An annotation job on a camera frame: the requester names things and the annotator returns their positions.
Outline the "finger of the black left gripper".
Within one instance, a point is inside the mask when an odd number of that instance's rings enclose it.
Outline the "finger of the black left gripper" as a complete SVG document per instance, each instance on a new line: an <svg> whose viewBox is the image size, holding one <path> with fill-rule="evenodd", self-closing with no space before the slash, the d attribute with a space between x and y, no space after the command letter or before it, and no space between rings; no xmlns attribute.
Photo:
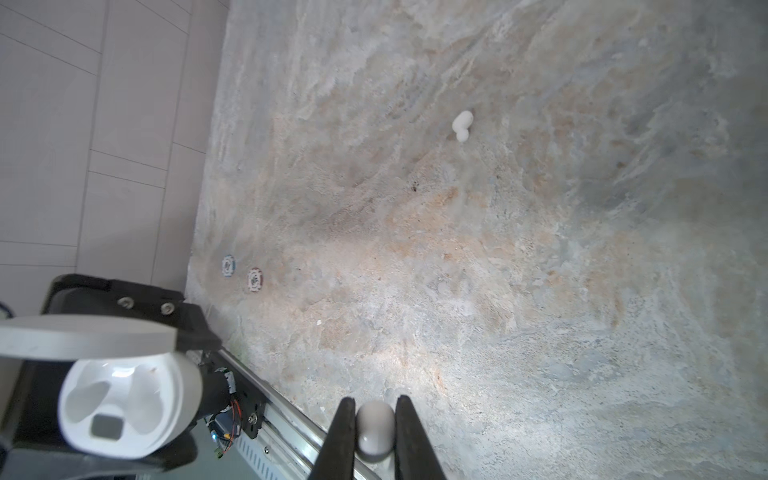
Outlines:
<svg viewBox="0 0 768 480"><path fill-rule="evenodd" d="M112 479L162 473L196 460L198 448L189 433L147 457L137 460L108 458L78 451L62 437L47 435L21 440L1 449L3 479Z"/></svg>
<svg viewBox="0 0 768 480"><path fill-rule="evenodd" d="M177 349L218 351L223 342L200 306L184 294L158 286L82 274L65 274L50 284L43 314L85 314L146 320L179 331Z"/></svg>

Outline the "white earbud charging case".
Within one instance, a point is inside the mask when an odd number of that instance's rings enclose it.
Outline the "white earbud charging case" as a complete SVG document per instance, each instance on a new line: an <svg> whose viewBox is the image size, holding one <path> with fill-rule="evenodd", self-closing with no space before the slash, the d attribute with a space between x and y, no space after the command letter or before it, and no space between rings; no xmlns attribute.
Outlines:
<svg viewBox="0 0 768 480"><path fill-rule="evenodd" d="M177 329L98 315L17 317L1 324L1 353L69 361L57 418L67 443L108 458L144 458L195 419L198 367L177 351Z"/></svg>

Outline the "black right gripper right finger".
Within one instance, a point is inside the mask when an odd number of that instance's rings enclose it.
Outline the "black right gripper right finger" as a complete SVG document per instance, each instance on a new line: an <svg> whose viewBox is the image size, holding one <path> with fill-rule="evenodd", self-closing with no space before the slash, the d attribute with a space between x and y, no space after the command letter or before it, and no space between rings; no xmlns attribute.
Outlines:
<svg viewBox="0 0 768 480"><path fill-rule="evenodd" d="M394 459L396 480L446 480L414 404L407 395L401 395L396 403Z"/></svg>

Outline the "white earbud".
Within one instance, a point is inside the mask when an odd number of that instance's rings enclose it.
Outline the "white earbud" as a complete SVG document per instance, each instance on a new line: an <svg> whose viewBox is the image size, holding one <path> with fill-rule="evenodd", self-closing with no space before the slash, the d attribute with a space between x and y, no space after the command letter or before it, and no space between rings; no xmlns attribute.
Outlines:
<svg viewBox="0 0 768 480"><path fill-rule="evenodd" d="M451 127L459 143L464 143L468 140L473 121L474 114L470 110L462 111L453 120Z"/></svg>
<svg viewBox="0 0 768 480"><path fill-rule="evenodd" d="M380 400L364 403L356 415L356 450L365 461L379 462L394 449L395 412Z"/></svg>

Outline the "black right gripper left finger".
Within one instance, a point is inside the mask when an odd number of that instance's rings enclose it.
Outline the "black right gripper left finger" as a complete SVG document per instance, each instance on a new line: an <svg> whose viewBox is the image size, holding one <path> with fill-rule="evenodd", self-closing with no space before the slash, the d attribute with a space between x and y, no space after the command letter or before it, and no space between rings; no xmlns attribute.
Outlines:
<svg viewBox="0 0 768 480"><path fill-rule="evenodd" d="M344 397L337 407L308 480L352 480L356 432L355 400Z"/></svg>

